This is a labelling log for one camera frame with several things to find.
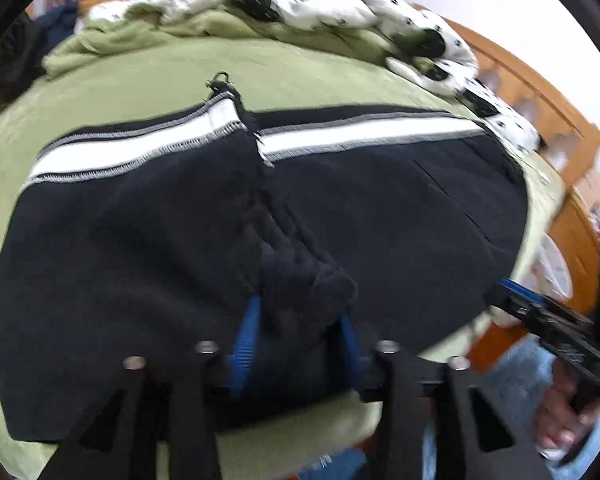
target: wooden headboard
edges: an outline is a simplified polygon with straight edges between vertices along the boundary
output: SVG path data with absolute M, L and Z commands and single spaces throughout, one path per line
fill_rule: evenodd
M 110 0 L 81 0 L 78 12 Z M 447 20 L 471 46 L 480 63 L 480 78 L 504 102 L 531 120 L 547 147 L 569 137 L 567 164 L 559 171 L 567 189 L 593 166 L 600 148 L 600 131 L 538 72 L 493 41 Z

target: clothing pile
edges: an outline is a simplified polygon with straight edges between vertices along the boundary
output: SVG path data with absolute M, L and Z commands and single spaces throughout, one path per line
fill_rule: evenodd
M 325 27 L 378 31 L 394 46 L 378 60 L 389 70 L 433 94 L 465 96 L 470 108 L 479 117 L 490 118 L 488 124 L 514 146 L 538 147 L 533 126 L 495 94 L 482 91 L 475 80 L 477 59 L 462 37 L 434 12 L 417 10 L 404 0 L 119 0 L 92 7 L 76 31 L 100 20 L 123 23 L 147 12 L 157 13 L 163 27 L 177 27 L 222 4 L 237 7 L 254 20 L 285 23 L 308 35 Z
M 30 19 L 21 13 L 0 41 L 0 102 L 8 104 L 45 74 L 42 59 L 74 31 L 77 2 Z

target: fabric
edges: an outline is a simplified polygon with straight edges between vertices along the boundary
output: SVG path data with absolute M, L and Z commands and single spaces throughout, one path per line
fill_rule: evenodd
M 463 150 L 470 156 L 448 156 Z M 355 208 L 363 229 L 358 220 L 348 220 L 356 215 L 342 215 L 344 204 L 355 204 L 341 190 L 361 190 L 359 179 L 347 169 L 349 154 L 369 189 L 387 182 L 404 189 L 380 197 L 386 204 L 381 221 L 378 201 Z M 333 165 L 323 184 L 331 180 L 340 189 L 322 193 L 320 201 L 336 205 L 337 215 L 312 217 L 304 206 L 296 213 L 285 203 L 296 189 L 288 183 L 283 162 L 316 156 Z M 265 173 L 264 162 L 275 168 Z M 427 192 L 430 180 L 412 169 L 436 171 L 436 163 L 459 177 L 472 173 L 465 165 L 486 163 L 495 171 L 482 168 L 483 182 L 492 171 L 497 178 L 502 170 L 505 180 L 489 186 L 469 180 L 463 186 L 475 191 L 465 195 L 445 186 L 440 197 L 438 190 Z M 381 174 L 375 166 L 382 166 Z M 250 118 L 232 90 L 216 91 L 201 107 L 163 118 L 81 128 L 55 140 L 29 174 L 0 254 L 0 398 L 10 434 L 18 440 L 64 437 L 126 355 L 175 365 L 200 340 L 230 348 L 254 295 L 262 297 L 262 322 L 240 398 L 284 399 L 288 410 L 344 391 L 352 383 L 343 376 L 346 366 L 336 359 L 338 353 L 330 351 L 336 347 L 327 334 L 341 317 L 355 315 L 376 325 L 382 338 L 390 324 L 384 316 L 388 320 L 396 310 L 392 306 L 378 316 L 369 301 L 386 287 L 383 267 L 414 255 L 420 262 L 430 258 L 425 269 L 440 266 L 446 272 L 443 264 L 453 261 L 471 274 L 452 288 L 461 284 L 481 291 L 509 274 L 526 219 L 524 181 L 516 170 L 520 173 L 478 124 L 446 112 L 369 105 Z M 305 177 L 302 170 L 296 173 Z M 204 186 L 191 188 L 191 182 L 203 180 Z M 312 187 L 305 189 L 315 193 Z M 489 187 L 502 197 L 499 208 L 509 205 L 509 220 L 500 222 L 502 232 L 490 230 L 488 243 L 499 254 L 481 266 L 484 254 L 476 250 L 480 235 L 476 237 L 473 225 L 482 221 L 484 208 L 477 196 L 496 202 L 485 189 Z M 457 219 L 456 201 L 469 208 Z M 419 210 L 420 219 L 405 237 L 396 226 L 412 210 Z M 474 218 L 472 223 L 462 222 L 464 214 Z M 436 251 L 434 240 L 414 243 L 436 231 L 429 216 L 458 224 L 450 230 L 449 242 L 443 240 L 443 251 Z M 71 219 L 70 224 L 58 230 L 63 218 Z M 332 219 L 344 236 L 324 229 Z M 317 238 L 313 231 L 320 233 Z M 376 231 L 382 236 L 374 236 Z M 352 248 L 354 240 L 358 248 Z M 393 245 L 400 240 L 393 253 L 388 240 Z M 345 241 L 349 257 L 335 253 L 344 263 L 340 267 L 321 247 L 338 248 Z M 352 253 L 359 257 L 352 259 Z M 464 253 L 470 255 L 461 260 Z M 358 291 L 347 275 L 353 270 Z M 393 296 L 384 294 L 388 305 L 399 304 L 404 291 L 422 278 L 417 272 L 408 274 L 415 281 L 403 280 L 405 288 L 394 285 Z M 457 304 L 450 316 L 445 301 L 413 297 L 415 302 L 402 308 L 411 322 L 389 334 L 412 351 L 447 336 L 485 308 L 483 300 L 474 304 L 476 298 L 471 298 Z M 31 312 L 39 314 L 30 318 Z M 426 324 L 419 312 L 439 321 Z M 45 336 L 45 330 L 58 326 L 63 327 L 61 336 L 55 328 Z M 23 355 L 23 347 L 36 351 Z
M 74 1 L 56 7 L 36 18 L 36 23 L 43 28 L 46 34 L 46 44 L 42 49 L 42 56 L 46 56 L 74 33 L 77 15 L 78 2 Z
M 101 10 L 120 12 L 118 4 L 112 2 L 112 5 L 111 9 L 103 7 Z M 45 57 L 44 67 L 48 76 L 58 78 L 105 57 L 171 43 L 178 38 L 270 38 L 376 65 L 384 63 L 387 53 L 395 53 L 395 47 L 388 40 L 371 30 L 325 26 L 320 31 L 306 32 L 284 23 L 260 22 L 233 7 L 230 10 L 206 10 L 183 22 L 168 25 L 160 25 L 155 15 L 142 14 L 140 8 L 136 8 L 135 13 L 136 19 L 119 23 L 101 20 L 96 14 L 83 31 Z
M 350 448 L 320 457 L 297 474 L 299 480 L 349 480 L 366 463 L 364 452 Z
M 266 65 L 260 62 L 263 58 Z M 18 190 L 47 142 L 85 124 L 133 121 L 185 108 L 207 94 L 190 81 L 208 79 L 217 70 L 232 74 L 244 103 L 254 110 L 388 103 L 475 118 L 458 102 L 435 97 L 380 66 L 278 41 L 207 38 L 108 57 L 63 78 L 37 81 L 0 115 L 0 246 Z M 294 83 L 289 85 L 287 78 Z M 172 91 L 155 92 L 160 81 L 168 82 Z M 535 153 L 512 156 L 532 183 L 525 241 L 515 270 L 523 274 L 525 262 L 528 268 L 538 248 L 534 234 L 544 231 L 559 208 L 562 187 L 557 173 Z M 549 184 L 542 184 L 540 174 Z M 483 317 L 488 324 L 488 315 Z M 472 333 L 471 328 L 462 329 L 459 336 L 436 345 L 432 357 L 445 361 L 462 352 Z M 370 436 L 380 411 L 379 404 L 361 404 L 356 396 L 345 394 L 264 424 L 221 433 L 224 478 L 270 479 L 299 471 L 324 453 Z M 35 479 L 54 449 L 11 439 L 0 406 L 0 460 L 10 473 Z M 167 459 L 166 449 L 160 447 L 160 478 L 166 478 Z
M 323 116 L 300 118 L 309 144 Z M 282 136 L 269 130 L 268 117 L 258 120 L 264 138 Z M 327 148 L 294 146 L 289 158 L 274 161 L 276 174 L 302 220 L 358 284 L 355 319 L 373 327 L 376 340 L 419 353 L 477 316 L 490 284 L 510 275 L 526 222 L 522 172 L 492 136 L 336 157 L 322 153 L 331 151 L 326 132 L 315 142 Z M 408 164 L 392 173 L 396 160 Z
M 534 126 L 478 80 L 466 81 L 461 100 L 515 147 L 527 151 L 538 149 L 540 135 Z
M 443 96 L 458 94 L 464 88 L 465 78 L 477 75 L 477 59 L 464 40 L 436 14 L 420 12 L 402 0 L 123 0 L 93 7 L 85 21 L 121 23 L 142 7 L 157 11 L 161 23 L 173 23 L 221 2 L 233 2 L 258 20 L 280 20 L 298 30 L 320 30 L 325 25 L 369 30 L 378 25 L 379 30 L 394 40 L 398 50 L 403 49 L 401 54 L 422 73 L 410 80 Z M 429 41 L 420 40 L 422 33 L 430 36 Z M 423 44 L 430 48 L 422 50 Z M 414 62 L 412 58 L 418 56 L 444 59 L 444 65 L 442 62 L 436 65 L 440 77 L 428 80 L 430 67 L 423 68 Z M 395 60 L 390 67 L 397 63 L 401 62 Z

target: bed cover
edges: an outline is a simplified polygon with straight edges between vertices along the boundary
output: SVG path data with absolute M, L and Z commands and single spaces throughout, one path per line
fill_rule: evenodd
M 52 82 L 37 82 L 0 116 L 0 247 L 18 190 L 44 144 L 84 124 L 137 120 L 189 107 L 206 97 L 202 83 L 219 70 L 230 74 L 252 110 L 388 103 L 472 117 L 458 102 L 437 98 L 382 67 L 279 41 L 193 39 L 109 57 Z M 539 155 L 511 153 L 524 170 L 529 198 L 523 245 L 512 274 L 520 279 L 562 203 L 564 189 Z M 489 322 L 485 312 L 422 356 L 443 362 L 464 354 Z M 381 404 L 361 404 L 355 394 L 347 394 L 219 435 L 222 476 L 271 480 L 291 474 L 370 436 L 380 413 Z M 36 478 L 53 450 L 51 445 L 10 439 L 0 406 L 0 460 L 10 474 Z M 167 476 L 165 452 L 162 448 L 158 453 L 161 479 Z

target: bed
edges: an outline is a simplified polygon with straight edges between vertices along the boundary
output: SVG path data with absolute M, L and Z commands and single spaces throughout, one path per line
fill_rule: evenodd
M 85 12 L 102 1 L 109 0 L 83 0 L 80 8 Z M 570 305 L 584 312 L 595 300 L 598 242 L 583 209 L 571 195 L 571 187 L 593 165 L 600 132 L 515 56 L 461 25 L 451 25 L 478 56 L 482 77 L 499 81 L 498 95 L 515 107 L 522 103 L 526 108 L 535 107 L 533 123 L 542 135 L 544 150 L 560 135 L 577 137 L 568 162 L 559 172 L 545 162 L 542 150 L 512 153 L 525 173 L 530 202 L 523 248 L 512 278 L 520 279 L 526 273 L 541 235 L 548 230 L 563 251 L 574 281 L 576 295 Z M 232 75 L 245 104 L 254 110 L 391 102 L 472 116 L 458 102 L 437 98 L 366 62 L 259 38 L 240 40 L 239 48 L 236 44 L 221 38 L 171 42 L 102 59 L 51 82 L 37 82 L 0 114 L 0 245 L 19 187 L 32 158 L 45 142 L 85 123 L 134 120 L 187 107 L 206 97 L 202 85 L 189 82 L 206 80 L 217 70 Z M 262 61 L 265 50 L 266 64 Z M 281 71 L 291 80 L 302 82 L 289 88 L 277 78 Z M 170 91 L 155 92 L 152 81 L 158 73 L 162 81 L 170 82 Z M 134 95 L 124 91 L 128 86 L 138 89 Z M 75 107 L 76 99 L 84 105 Z M 22 133 L 32 125 L 35 135 Z M 498 344 L 502 346 L 507 338 L 510 343 L 511 339 L 510 334 L 498 335 L 496 330 L 491 315 L 485 312 L 422 355 L 443 362 L 451 355 L 466 354 L 485 334 L 483 341 L 491 342 L 483 351 L 479 345 L 474 347 L 472 355 L 477 360 L 483 357 L 485 362 L 493 361 Z M 361 404 L 354 395 L 346 395 L 252 428 L 219 435 L 223 477 L 265 480 L 290 474 L 324 453 L 371 436 L 380 410 L 378 404 Z M 0 408 L 0 460 L 11 475 L 22 480 L 35 478 L 53 450 L 53 446 L 10 439 Z M 165 478 L 164 449 L 159 457 L 160 477 Z

